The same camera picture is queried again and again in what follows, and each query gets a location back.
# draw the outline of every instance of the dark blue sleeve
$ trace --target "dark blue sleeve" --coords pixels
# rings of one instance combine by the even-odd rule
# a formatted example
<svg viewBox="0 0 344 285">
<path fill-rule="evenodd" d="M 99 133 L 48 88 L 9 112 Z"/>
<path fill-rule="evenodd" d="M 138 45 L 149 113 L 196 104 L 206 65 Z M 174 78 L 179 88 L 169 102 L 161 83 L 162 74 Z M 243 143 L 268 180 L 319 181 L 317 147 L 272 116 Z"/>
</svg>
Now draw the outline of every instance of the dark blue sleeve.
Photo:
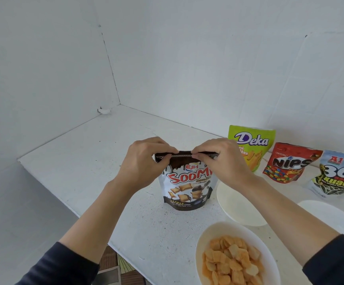
<svg viewBox="0 0 344 285">
<path fill-rule="evenodd" d="M 303 267 L 313 285 L 344 285 L 344 235 L 317 252 Z"/>
<path fill-rule="evenodd" d="M 57 242 L 17 285 L 91 285 L 99 265 Z"/>
</svg>

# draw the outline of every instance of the white plate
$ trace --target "white plate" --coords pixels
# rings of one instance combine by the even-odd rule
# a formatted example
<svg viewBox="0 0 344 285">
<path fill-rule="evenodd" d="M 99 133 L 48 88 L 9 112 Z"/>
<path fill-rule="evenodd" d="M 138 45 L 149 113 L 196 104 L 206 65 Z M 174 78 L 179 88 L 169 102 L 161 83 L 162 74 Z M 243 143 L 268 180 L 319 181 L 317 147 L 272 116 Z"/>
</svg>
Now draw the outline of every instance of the white plate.
<svg viewBox="0 0 344 285">
<path fill-rule="evenodd" d="M 219 181 L 217 200 L 230 219 L 247 226 L 263 226 L 266 220 L 241 193 Z"/>
<path fill-rule="evenodd" d="M 331 226 L 337 232 L 344 234 L 344 211 L 321 201 L 301 201 L 299 206 L 307 210 L 313 216 Z"/>
<path fill-rule="evenodd" d="M 202 285 L 210 285 L 210 280 L 203 276 L 203 252 L 209 248 L 210 240 L 223 235 L 237 236 L 254 246 L 261 252 L 261 262 L 265 266 L 265 273 L 262 274 L 264 285 L 280 285 L 278 266 L 270 250 L 260 238 L 252 231 L 240 224 L 233 222 L 217 222 L 210 225 L 198 239 L 196 246 L 196 268 Z"/>
</svg>

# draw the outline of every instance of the hand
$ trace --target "hand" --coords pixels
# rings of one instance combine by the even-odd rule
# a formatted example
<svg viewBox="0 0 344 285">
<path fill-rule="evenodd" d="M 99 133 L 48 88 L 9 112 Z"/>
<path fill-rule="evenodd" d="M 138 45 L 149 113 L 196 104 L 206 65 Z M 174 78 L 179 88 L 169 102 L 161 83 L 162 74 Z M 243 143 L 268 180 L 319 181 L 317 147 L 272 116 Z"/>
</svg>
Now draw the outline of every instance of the hand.
<svg viewBox="0 0 344 285">
<path fill-rule="evenodd" d="M 127 151 L 121 168 L 114 182 L 128 188 L 130 193 L 150 185 L 168 166 L 171 154 L 167 154 L 162 161 L 156 163 L 152 158 L 155 153 L 178 153 L 175 147 L 159 137 L 135 141 Z"/>
<path fill-rule="evenodd" d="M 199 153 L 212 151 L 219 153 L 216 160 Z M 192 150 L 192 157 L 209 166 L 216 176 L 227 186 L 240 190 L 248 182 L 257 179 L 248 168 L 235 140 L 218 138 L 208 140 Z"/>
</svg>

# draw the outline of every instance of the bowl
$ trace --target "bowl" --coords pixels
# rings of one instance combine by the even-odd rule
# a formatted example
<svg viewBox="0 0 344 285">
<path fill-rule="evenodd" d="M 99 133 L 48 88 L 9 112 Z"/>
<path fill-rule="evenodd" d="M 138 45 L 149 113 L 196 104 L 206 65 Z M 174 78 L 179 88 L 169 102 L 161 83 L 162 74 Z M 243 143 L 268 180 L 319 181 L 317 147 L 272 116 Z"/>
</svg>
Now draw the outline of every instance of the bowl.
<svg viewBox="0 0 344 285">
<path fill-rule="evenodd" d="M 315 200 L 301 201 L 298 205 L 338 233 L 344 234 L 344 211 L 328 203 Z"/>
<path fill-rule="evenodd" d="M 247 226 L 263 226 L 266 220 L 241 193 L 222 182 L 217 185 L 217 200 L 229 218 Z"/>
<path fill-rule="evenodd" d="M 246 227 L 234 222 L 217 222 L 204 230 L 196 246 L 196 269 L 202 285 L 210 285 L 210 280 L 203 276 L 203 252 L 209 249 L 209 242 L 223 235 L 240 237 L 261 252 L 261 262 L 266 271 L 262 274 L 264 285 L 280 285 L 280 274 L 270 250 L 260 238 Z"/>
</svg>

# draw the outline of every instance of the wall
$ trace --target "wall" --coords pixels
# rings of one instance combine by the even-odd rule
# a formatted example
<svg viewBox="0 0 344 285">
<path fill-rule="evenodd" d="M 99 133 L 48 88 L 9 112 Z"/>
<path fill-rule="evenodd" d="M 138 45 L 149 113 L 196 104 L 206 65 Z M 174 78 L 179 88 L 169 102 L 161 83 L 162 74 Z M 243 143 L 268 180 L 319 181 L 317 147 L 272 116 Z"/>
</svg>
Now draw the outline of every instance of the wall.
<svg viewBox="0 0 344 285">
<path fill-rule="evenodd" d="M 344 0 L 94 0 L 123 105 L 344 152 Z"/>
<path fill-rule="evenodd" d="M 118 104 L 93 0 L 0 0 L 0 170 Z"/>
<path fill-rule="evenodd" d="M 19 163 L 0 172 L 0 284 L 16 283 L 76 220 Z"/>
<path fill-rule="evenodd" d="M 0 284 L 76 220 L 18 157 L 119 104 L 93 0 L 0 0 Z"/>
</svg>

